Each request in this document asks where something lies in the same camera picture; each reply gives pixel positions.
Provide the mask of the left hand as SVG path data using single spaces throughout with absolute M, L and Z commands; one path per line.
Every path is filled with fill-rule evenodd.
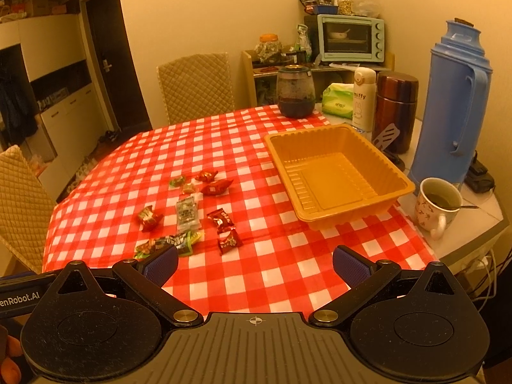
M 1 362 L 1 377 L 6 384 L 19 384 L 22 373 L 14 359 L 23 355 L 20 341 L 8 335 L 6 341 L 6 356 Z

